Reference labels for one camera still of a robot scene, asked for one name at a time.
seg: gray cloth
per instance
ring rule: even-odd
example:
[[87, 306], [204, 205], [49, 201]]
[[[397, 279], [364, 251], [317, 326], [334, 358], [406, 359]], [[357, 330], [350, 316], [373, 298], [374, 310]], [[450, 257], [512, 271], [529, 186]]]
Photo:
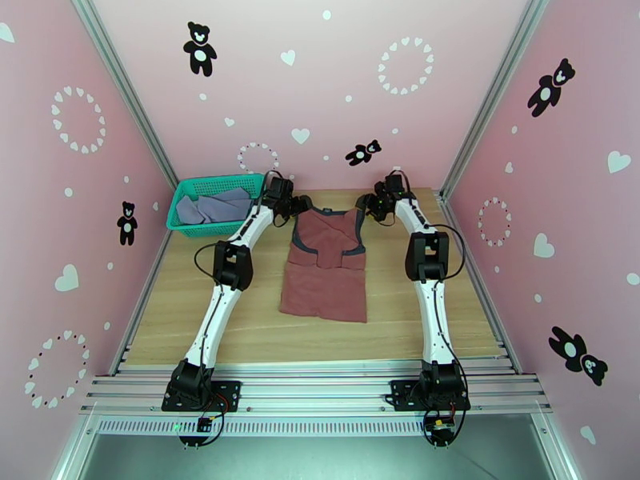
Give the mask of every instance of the gray cloth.
[[200, 196], [195, 201], [185, 196], [176, 205], [176, 211], [185, 225], [236, 222], [246, 218], [252, 204], [246, 190], [235, 188], [214, 196]]

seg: metal grate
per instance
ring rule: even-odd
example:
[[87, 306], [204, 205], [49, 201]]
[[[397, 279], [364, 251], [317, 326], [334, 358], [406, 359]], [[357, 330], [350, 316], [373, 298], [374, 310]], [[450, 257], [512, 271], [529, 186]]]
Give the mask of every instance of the metal grate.
[[[171, 436], [196, 433], [197, 418], [128, 418], [103, 416], [100, 434]], [[218, 427], [214, 423], [214, 434]], [[354, 436], [417, 436], [422, 424], [415, 418], [237, 418], [225, 416], [224, 435], [236, 437], [354, 437]]]

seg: plastic basket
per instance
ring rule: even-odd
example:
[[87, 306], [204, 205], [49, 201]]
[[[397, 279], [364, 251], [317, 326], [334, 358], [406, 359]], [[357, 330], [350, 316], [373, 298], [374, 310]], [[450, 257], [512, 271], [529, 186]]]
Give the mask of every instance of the plastic basket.
[[169, 230], [177, 230], [187, 237], [206, 237], [209, 235], [231, 235], [235, 233], [244, 220], [236, 222], [203, 223], [201, 225], [183, 225], [178, 218], [176, 205], [188, 196], [195, 201], [198, 196], [213, 196], [234, 188], [244, 188], [253, 199], [260, 196], [262, 189], [262, 174], [236, 174], [232, 176], [215, 176], [212, 178], [194, 178], [180, 181], [175, 190], [174, 199], [166, 219]]

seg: black teddy bear sticker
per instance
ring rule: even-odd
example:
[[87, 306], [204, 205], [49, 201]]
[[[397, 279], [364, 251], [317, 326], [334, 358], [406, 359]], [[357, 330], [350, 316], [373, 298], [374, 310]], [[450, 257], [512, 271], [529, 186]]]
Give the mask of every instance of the black teddy bear sticker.
[[562, 92], [561, 86], [571, 80], [574, 76], [574, 68], [569, 63], [569, 60], [564, 58], [560, 62], [560, 66], [558, 66], [553, 76], [546, 74], [540, 78], [540, 81], [538, 82], [540, 87], [533, 95], [531, 95], [529, 102], [526, 104], [529, 108], [535, 106], [531, 115], [534, 117], [539, 116], [545, 111], [549, 104], [556, 106], [558, 100], [560, 100], [560, 93]]
[[209, 27], [195, 22], [189, 22], [189, 31], [191, 33], [191, 41], [188, 41], [183, 49], [185, 53], [191, 54], [191, 71], [195, 74], [200, 72], [205, 76], [211, 76], [214, 72], [212, 59], [217, 59], [218, 55], [215, 49], [207, 41], [209, 40]]
[[586, 352], [585, 341], [579, 334], [572, 338], [562, 328], [554, 326], [551, 331], [558, 338], [549, 338], [549, 345], [553, 351], [566, 360], [565, 367], [572, 372], [582, 372], [594, 381], [596, 386], [602, 385], [605, 372], [609, 370], [606, 362], [598, 360]]
[[133, 203], [122, 202], [122, 216], [118, 219], [120, 227], [120, 244], [134, 244], [134, 230], [138, 228], [138, 222], [134, 218], [135, 205]]
[[361, 162], [369, 162], [371, 155], [380, 152], [382, 148], [378, 144], [378, 140], [374, 139], [371, 144], [364, 146], [363, 144], [357, 144], [355, 150], [349, 152], [345, 159], [349, 161], [350, 166], [357, 166]]

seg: garment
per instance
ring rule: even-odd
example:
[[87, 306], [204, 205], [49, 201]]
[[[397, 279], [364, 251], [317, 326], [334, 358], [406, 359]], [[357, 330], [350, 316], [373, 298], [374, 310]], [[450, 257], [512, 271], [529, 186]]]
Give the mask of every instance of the garment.
[[312, 208], [296, 217], [280, 311], [366, 322], [364, 213]]
[[185, 225], [244, 220], [253, 200], [243, 188], [223, 191], [214, 196], [185, 196], [176, 205], [178, 219]]

